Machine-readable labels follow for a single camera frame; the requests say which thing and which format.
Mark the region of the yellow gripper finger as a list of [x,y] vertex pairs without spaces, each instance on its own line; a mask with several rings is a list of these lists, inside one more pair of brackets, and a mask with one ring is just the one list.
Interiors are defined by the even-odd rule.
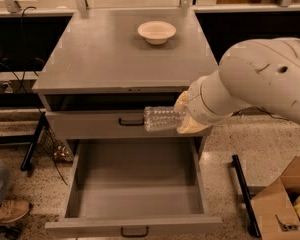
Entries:
[[175,112],[185,112],[187,108],[187,92],[183,91],[179,97],[177,98],[174,104],[174,111]]
[[206,124],[197,122],[189,113],[185,115],[181,123],[177,127],[179,134],[193,134],[198,133],[207,128]]

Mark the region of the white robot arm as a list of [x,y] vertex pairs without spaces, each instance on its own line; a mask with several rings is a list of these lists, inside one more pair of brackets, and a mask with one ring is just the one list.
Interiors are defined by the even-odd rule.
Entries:
[[300,39],[251,39],[230,47],[218,69],[195,80],[175,104],[180,134],[197,133],[255,106],[300,125]]

